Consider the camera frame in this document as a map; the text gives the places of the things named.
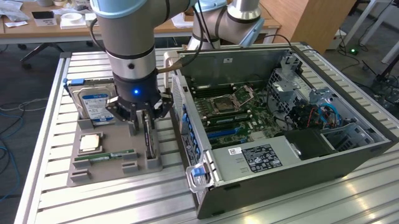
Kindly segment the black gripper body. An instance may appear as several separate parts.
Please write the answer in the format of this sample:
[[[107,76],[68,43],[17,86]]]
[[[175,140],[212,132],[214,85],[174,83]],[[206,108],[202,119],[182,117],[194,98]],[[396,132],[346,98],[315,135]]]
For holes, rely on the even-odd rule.
[[[118,93],[116,113],[122,117],[122,120],[132,121],[132,117],[136,117],[138,110],[146,110],[151,120],[156,119],[154,106],[160,100],[156,79],[156,69],[140,79],[127,79],[114,74],[114,83]]]

